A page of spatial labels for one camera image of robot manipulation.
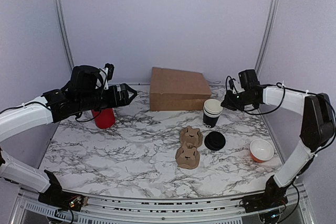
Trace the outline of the brown pulp cup carrier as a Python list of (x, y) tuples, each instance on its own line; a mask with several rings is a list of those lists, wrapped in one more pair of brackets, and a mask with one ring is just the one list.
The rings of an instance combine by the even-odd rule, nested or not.
[(203, 142), (203, 135), (199, 128), (187, 126), (180, 131), (180, 144), (175, 154), (177, 166), (184, 169), (195, 169), (200, 162), (197, 150)]

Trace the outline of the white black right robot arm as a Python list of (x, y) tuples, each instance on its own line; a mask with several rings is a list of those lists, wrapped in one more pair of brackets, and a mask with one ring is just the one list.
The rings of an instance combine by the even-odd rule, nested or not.
[(291, 153), (278, 171), (266, 182), (265, 190), (260, 194), (245, 196), (241, 205), (246, 212), (266, 210), (287, 203), (287, 189), (298, 176), (304, 173), (317, 154), (327, 148), (335, 139), (335, 109), (326, 93), (312, 93), (286, 87), (283, 83), (246, 85), (244, 91), (236, 92), (233, 88), (226, 89), (221, 106), (233, 111), (246, 110), (246, 106), (270, 105), (276, 110), (287, 110), (297, 122), (295, 129), (289, 123), (275, 127), (282, 130), (283, 136), (289, 140), (277, 139), (280, 146), (291, 143)]

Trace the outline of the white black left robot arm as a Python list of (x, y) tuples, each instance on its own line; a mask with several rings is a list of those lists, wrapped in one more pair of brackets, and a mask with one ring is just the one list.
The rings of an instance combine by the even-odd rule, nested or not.
[(125, 83), (120, 88), (66, 84), (62, 89), (45, 92), (29, 102), (4, 109), (1, 112), (1, 141), (10, 146), (8, 141), (20, 141), (26, 136), (28, 142), (18, 151), (13, 147), (9, 152), (1, 149), (1, 178), (34, 190), (42, 203), (79, 211), (83, 195), (64, 191), (53, 172), (37, 168), (42, 152), (47, 148), (42, 141), (52, 136), (57, 123), (71, 116), (129, 105), (137, 92)]

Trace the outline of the black paper coffee cup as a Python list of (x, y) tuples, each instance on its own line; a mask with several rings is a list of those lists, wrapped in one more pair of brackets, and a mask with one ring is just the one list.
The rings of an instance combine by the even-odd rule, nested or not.
[(222, 111), (223, 107), (220, 101), (216, 99), (206, 100), (203, 105), (203, 125), (207, 128), (213, 128)]

